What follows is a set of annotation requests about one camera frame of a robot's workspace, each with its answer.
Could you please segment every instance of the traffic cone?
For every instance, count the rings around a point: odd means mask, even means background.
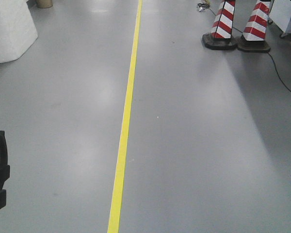
[[[271,0],[258,0],[241,37],[236,41],[238,49],[244,52],[269,52],[271,47],[265,41],[267,19]]]
[[[222,0],[211,32],[203,35],[203,43],[211,50],[233,50],[237,47],[232,36],[235,0]]]

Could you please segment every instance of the black rubber base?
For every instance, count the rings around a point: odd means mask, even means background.
[[[245,41],[242,37],[236,37],[237,47],[243,52],[269,52],[271,47],[267,44],[266,41],[259,42],[258,46],[255,42]]]
[[[234,37],[228,40],[215,40],[210,33],[203,35],[203,43],[211,50],[234,50],[237,47]]]

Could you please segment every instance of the electrical cord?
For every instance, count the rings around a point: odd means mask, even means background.
[[[197,7],[203,7],[203,8],[209,8],[210,7],[210,4],[209,3],[199,3],[197,4]]]
[[[277,70],[277,65],[276,65],[276,62],[275,62],[273,56],[272,56],[269,52],[268,52],[267,54],[268,54],[268,55],[271,57],[271,59],[272,59],[272,62],[273,62],[273,64],[274,64],[275,71],[276,71],[276,73],[277,73],[277,76],[278,76],[279,80],[280,80],[281,83],[285,86],[285,88],[286,88],[288,91],[291,92],[291,89],[288,88],[288,86],[283,82],[282,78],[280,77],[280,75],[279,75],[279,73],[278,73],[278,70]]]
[[[198,7],[202,7],[202,8],[204,8],[204,10],[210,10],[210,11],[212,12],[212,14],[213,14],[214,16],[216,16],[215,12],[210,8],[210,5],[209,5],[209,4],[207,4],[207,3],[199,3],[197,6],[198,6]],[[237,28],[235,28],[235,27],[233,27],[233,29],[239,31],[240,33],[243,33],[241,30],[239,30],[239,29],[237,29]],[[281,76],[279,75],[279,72],[278,72],[278,69],[277,69],[277,65],[276,65],[276,62],[275,62],[273,56],[272,56],[269,52],[268,52],[267,54],[268,54],[268,55],[270,56],[270,58],[272,59],[272,62],[273,62],[273,64],[274,64],[275,71],[276,71],[276,74],[277,74],[279,80],[280,80],[281,83],[284,85],[284,87],[285,87],[285,88],[286,88],[286,89],[291,93],[291,89],[288,88],[288,86],[283,82]]]

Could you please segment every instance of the white cabinet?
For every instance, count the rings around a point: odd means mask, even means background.
[[[38,37],[24,0],[0,0],[0,63],[18,59]]]
[[[270,18],[284,33],[291,33],[291,1],[275,0]]]

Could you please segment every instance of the floor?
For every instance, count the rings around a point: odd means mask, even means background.
[[[291,93],[267,54],[205,48],[214,16],[197,3],[144,0],[120,233],[291,233]],[[236,28],[255,3],[237,1]],[[107,231],[137,5],[31,8],[38,40],[0,64],[0,233]],[[267,41],[291,88],[279,34]]]

